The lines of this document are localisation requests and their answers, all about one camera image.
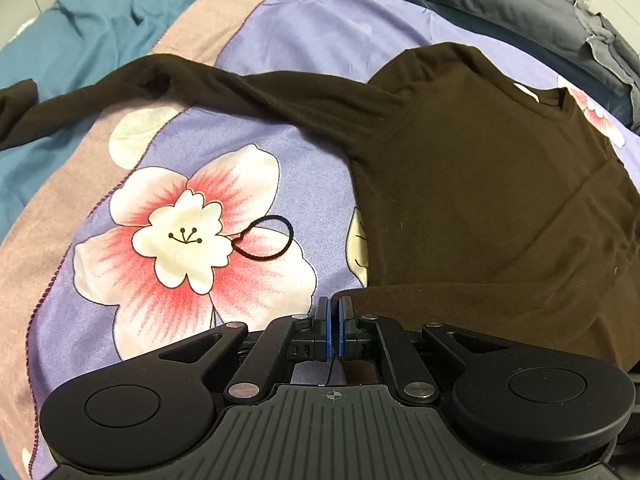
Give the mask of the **dark brown long-sleeve shirt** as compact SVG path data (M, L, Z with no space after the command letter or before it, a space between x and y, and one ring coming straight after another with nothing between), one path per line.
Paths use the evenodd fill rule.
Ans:
M1 144L166 94L344 150L368 252L358 309L638 363L639 194L567 89L519 87L461 44L402 52L364 83L150 55L49 101L31 80L4 88ZM75 286L115 308L123 358L309 304L299 246L260 223L278 183L277 159L247 145L189 177L139 169L113 194L111 229L75 249Z

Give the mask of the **purple floral bed sheet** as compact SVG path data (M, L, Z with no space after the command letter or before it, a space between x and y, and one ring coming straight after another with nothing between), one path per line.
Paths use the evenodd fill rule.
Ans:
M401 0L198 0L43 102L88 138L1 251L29 479L608 479L634 137Z

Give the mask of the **teal blue quilt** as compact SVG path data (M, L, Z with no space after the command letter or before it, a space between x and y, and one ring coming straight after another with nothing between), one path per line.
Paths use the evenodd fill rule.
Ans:
M56 0L1 50L1 83L42 100L88 86L154 47L195 0Z

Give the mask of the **grey folded garment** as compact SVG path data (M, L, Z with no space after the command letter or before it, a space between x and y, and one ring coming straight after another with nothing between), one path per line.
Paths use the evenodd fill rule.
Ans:
M639 55L613 24L601 13L591 13L577 0L574 13L588 32L586 44L594 60L629 88L634 122L639 121Z

